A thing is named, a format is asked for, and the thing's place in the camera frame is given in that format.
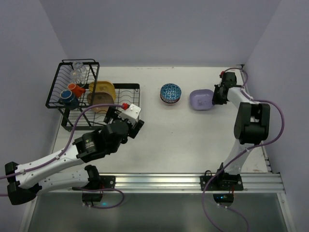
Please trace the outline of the purple plastic plate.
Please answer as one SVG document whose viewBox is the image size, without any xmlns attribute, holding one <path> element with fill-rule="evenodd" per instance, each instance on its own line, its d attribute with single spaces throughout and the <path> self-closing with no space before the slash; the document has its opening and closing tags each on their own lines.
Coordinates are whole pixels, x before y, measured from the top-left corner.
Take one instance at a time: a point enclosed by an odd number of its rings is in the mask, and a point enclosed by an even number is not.
<svg viewBox="0 0 309 232">
<path fill-rule="evenodd" d="M 213 107 L 213 91 L 210 89 L 197 89 L 190 93 L 189 103 L 193 110 L 207 111 Z"/>
</svg>

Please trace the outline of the red-inside blue-outside bowl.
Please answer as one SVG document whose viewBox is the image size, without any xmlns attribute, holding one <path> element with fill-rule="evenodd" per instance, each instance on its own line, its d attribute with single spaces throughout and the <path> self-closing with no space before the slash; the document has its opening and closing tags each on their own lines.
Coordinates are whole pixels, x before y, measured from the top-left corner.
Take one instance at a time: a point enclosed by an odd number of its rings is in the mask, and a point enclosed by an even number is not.
<svg viewBox="0 0 309 232">
<path fill-rule="evenodd" d="M 177 98 L 175 100 L 169 100 L 169 99 L 164 98 L 162 95 L 160 95 L 160 99 L 162 102 L 164 102 L 167 105 L 174 105 L 180 100 L 180 98 Z"/>
</svg>

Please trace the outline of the blue triangle pattern bowl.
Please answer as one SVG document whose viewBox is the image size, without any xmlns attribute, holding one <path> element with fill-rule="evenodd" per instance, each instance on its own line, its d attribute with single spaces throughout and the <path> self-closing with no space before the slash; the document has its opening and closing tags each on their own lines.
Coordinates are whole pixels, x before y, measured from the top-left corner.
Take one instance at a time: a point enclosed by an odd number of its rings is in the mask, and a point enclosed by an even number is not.
<svg viewBox="0 0 309 232">
<path fill-rule="evenodd" d="M 160 95 L 169 100 L 181 98 L 181 88 L 173 83 L 164 84 L 160 89 Z"/>
</svg>

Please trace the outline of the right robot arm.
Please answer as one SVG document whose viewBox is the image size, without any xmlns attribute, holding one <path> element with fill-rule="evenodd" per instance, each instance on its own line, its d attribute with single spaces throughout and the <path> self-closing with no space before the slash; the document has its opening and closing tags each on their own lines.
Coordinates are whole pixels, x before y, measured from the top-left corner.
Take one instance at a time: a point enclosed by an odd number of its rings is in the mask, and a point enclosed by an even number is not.
<svg viewBox="0 0 309 232">
<path fill-rule="evenodd" d="M 224 105 L 231 102 L 238 110 L 233 130 L 235 142 L 223 162 L 223 168 L 229 175 L 238 175 L 251 147 L 268 138 L 270 106 L 249 96 L 244 87 L 237 84 L 234 72 L 223 71 L 220 78 L 220 83 L 215 85 L 212 104 Z"/>
</svg>

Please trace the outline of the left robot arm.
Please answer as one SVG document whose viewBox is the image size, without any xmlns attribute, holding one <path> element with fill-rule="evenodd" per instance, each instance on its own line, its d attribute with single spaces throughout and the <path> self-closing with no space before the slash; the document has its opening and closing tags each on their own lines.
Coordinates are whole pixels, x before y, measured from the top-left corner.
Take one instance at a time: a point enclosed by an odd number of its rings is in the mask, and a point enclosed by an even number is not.
<svg viewBox="0 0 309 232">
<path fill-rule="evenodd" d="M 5 164 L 7 196 L 12 205 L 34 200 L 38 195 L 58 189 L 72 188 L 101 194 L 109 190 L 97 168 L 89 162 L 116 153 L 121 144 L 134 139 L 144 125 L 141 108 L 134 104 L 108 104 L 104 125 L 69 138 L 66 146 L 41 159 L 18 164 Z"/>
</svg>

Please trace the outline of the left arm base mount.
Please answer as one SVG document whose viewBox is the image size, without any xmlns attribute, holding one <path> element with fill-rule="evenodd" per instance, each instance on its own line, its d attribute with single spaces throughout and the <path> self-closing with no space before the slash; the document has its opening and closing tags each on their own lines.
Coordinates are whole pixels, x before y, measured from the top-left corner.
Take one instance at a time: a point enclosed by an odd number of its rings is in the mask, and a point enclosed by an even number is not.
<svg viewBox="0 0 309 232">
<path fill-rule="evenodd" d="M 90 192 L 86 190 L 96 190 L 96 189 L 113 189 L 115 187 L 116 177 L 114 175 L 100 175 L 98 180 L 91 180 L 89 183 L 82 187 L 84 190 L 82 192 L 82 202 L 83 203 L 98 203 L 102 200 L 103 192 Z"/>
</svg>

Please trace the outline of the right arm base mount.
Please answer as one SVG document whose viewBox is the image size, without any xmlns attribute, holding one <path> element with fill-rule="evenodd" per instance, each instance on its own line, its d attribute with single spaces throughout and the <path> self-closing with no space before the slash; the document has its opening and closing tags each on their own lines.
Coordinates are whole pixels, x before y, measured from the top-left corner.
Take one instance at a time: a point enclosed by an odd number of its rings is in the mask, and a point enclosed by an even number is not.
<svg viewBox="0 0 309 232">
<path fill-rule="evenodd" d="M 223 206 L 231 206 L 234 202 L 234 192 L 243 190 L 244 187 L 240 174 L 230 175 L 225 172 L 215 177 L 206 188 L 206 191 L 223 192 L 213 194 L 215 202 Z"/>
</svg>

